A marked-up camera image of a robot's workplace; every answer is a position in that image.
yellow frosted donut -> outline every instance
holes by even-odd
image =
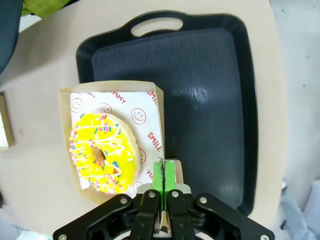
[[[97,148],[104,161],[96,159]],[[82,114],[71,131],[70,152],[80,176],[104,193],[126,192],[140,171],[140,153],[132,130],[109,113]]]

screw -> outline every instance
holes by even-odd
[[[59,237],[58,237],[58,240],[66,240],[67,239],[67,235],[65,234],[61,234]]]
[[[150,198],[154,198],[155,196],[156,196],[156,194],[153,191],[149,192],[149,197]]]
[[[173,192],[171,193],[171,196],[174,197],[174,198],[176,198],[176,197],[179,196],[179,193],[178,193],[177,191],[173,191]]]
[[[200,197],[199,202],[205,204],[207,202],[207,199],[204,196],[202,196]]]
[[[260,240],[269,240],[267,235],[261,235]]]
[[[121,198],[120,203],[122,204],[126,204],[128,202],[128,200],[126,198]]]

gray floor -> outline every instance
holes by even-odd
[[[320,0],[271,0],[271,5],[287,72],[289,158],[285,177],[289,193],[303,209],[313,180],[320,178]],[[36,20],[24,17],[21,30]],[[0,240],[18,237],[14,226],[1,221],[0,233]],[[287,238],[283,232],[277,234],[277,239]]]

donut hole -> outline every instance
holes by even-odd
[[[105,156],[104,152],[98,146],[93,147],[93,156],[94,156],[95,160],[97,161],[97,163],[103,164],[106,160],[106,156]]]

cardboard box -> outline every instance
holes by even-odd
[[[4,96],[0,95],[0,151],[9,149],[14,143],[6,100]]]
[[[81,189],[79,175],[76,170],[76,167],[71,159],[71,155],[69,154],[70,147],[70,134],[72,131],[72,119],[71,119],[71,104],[70,97],[71,93],[86,93],[86,92],[154,92],[155,100],[157,102],[157,111],[158,118],[160,122],[160,131],[162,135],[162,146],[164,143],[164,93],[163,91],[157,87],[152,82],[145,81],[129,81],[129,80],[121,80],[121,81],[96,81],[89,82],[76,85],[74,87],[65,88],[58,92],[59,97],[59,108],[60,108],[60,117],[63,126],[63,135],[64,135],[64,144],[67,151],[68,162],[71,166],[71,172],[74,180],[74,184],[79,194],[84,198],[87,198],[96,204],[100,205],[105,201],[109,200],[112,196],[105,195],[103,192],[96,191],[94,187],[89,187],[85,190]]]

